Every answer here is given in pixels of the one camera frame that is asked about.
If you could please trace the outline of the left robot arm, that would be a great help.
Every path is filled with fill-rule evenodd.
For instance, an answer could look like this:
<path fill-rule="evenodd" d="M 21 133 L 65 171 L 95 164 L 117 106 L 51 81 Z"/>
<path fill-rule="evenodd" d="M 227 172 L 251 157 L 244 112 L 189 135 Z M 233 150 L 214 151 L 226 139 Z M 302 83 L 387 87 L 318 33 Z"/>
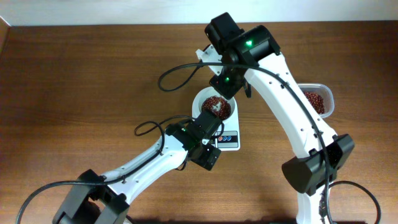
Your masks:
<path fill-rule="evenodd" d="M 221 151 L 209 143 L 222 121 L 205 110 L 194 120 L 170 124 L 148 150 L 115 170 L 91 169 L 71 188 L 53 223 L 124 223 L 133 200 L 159 177 L 192 161 L 211 170 Z"/>

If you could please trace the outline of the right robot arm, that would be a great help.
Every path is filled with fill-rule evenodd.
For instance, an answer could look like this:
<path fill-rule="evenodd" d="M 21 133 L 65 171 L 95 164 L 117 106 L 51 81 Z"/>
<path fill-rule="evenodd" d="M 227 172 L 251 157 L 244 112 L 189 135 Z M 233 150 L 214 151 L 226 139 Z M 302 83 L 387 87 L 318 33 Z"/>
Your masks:
<path fill-rule="evenodd" d="M 298 197 L 297 223 L 331 223 L 329 188 L 354 148 L 349 134 L 337 135 L 294 80 L 278 43 L 267 28 L 238 27 L 226 12 L 206 26 L 216 63 L 210 85 L 226 99 L 255 89 L 283 127 L 295 154 L 282 172 Z"/>

